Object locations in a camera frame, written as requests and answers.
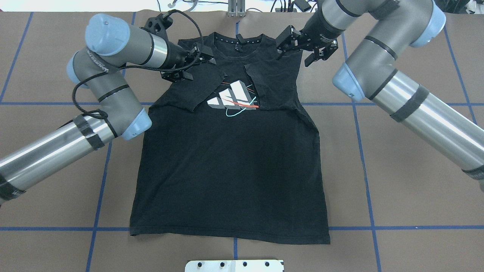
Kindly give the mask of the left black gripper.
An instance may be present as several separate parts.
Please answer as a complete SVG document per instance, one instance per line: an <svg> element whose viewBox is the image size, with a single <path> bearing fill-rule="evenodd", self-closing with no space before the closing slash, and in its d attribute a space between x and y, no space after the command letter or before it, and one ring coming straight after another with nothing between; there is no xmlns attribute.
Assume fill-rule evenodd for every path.
<svg viewBox="0 0 484 272"><path fill-rule="evenodd" d="M193 48L190 51L187 51L179 45L168 42L167 50L166 59L163 63L163 69L161 70L161 77L172 83L180 82L182 80L193 81L192 74L188 72L190 68L177 71L172 71L172 69L182 68L187 65L200 65L202 63L216 65L212 49L201 43L194 43Z"/></svg>

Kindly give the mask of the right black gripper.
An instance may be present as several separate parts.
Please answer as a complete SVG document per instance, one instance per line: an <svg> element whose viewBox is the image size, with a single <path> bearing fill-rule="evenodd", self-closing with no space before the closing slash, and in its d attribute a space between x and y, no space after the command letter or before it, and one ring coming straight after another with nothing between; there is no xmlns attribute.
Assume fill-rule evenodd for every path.
<svg viewBox="0 0 484 272"><path fill-rule="evenodd" d="M337 43L332 43L339 36L339 29L324 25L306 25L302 32L307 36L313 52L304 60L304 66L309 67L318 60L328 60L338 49ZM287 26L276 38L278 52L277 60L280 60L287 52L300 50L300 39L303 34L294 26Z"/></svg>

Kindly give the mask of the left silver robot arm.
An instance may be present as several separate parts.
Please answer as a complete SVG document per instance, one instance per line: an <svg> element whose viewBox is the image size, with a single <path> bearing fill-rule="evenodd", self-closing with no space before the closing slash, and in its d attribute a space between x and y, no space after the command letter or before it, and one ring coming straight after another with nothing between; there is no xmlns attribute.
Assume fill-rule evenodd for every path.
<svg viewBox="0 0 484 272"><path fill-rule="evenodd" d="M66 66L74 83L71 102L79 115L1 159L2 204L114 139L129 141L152 126L123 71L159 72L162 79L175 83L192 80L190 68L215 63L202 36L188 49L169 41L167 29L174 13L180 11L160 13L141 27L103 13L89 20L86 45Z"/></svg>

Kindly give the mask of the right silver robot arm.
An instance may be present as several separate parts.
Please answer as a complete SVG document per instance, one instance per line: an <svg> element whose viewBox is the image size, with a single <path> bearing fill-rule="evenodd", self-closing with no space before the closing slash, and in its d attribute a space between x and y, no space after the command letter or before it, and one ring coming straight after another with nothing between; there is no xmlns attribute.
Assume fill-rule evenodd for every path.
<svg viewBox="0 0 484 272"><path fill-rule="evenodd" d="M483 188L483 129L396 67L408 48L420 48L440 34L444 12L433 0L318 0L301 30L287 26L276 38L282 57L309 51L309 66L326 60L340 37L363 14L376 24L344 61L332 84L354 102L371 100Z"/></svg>

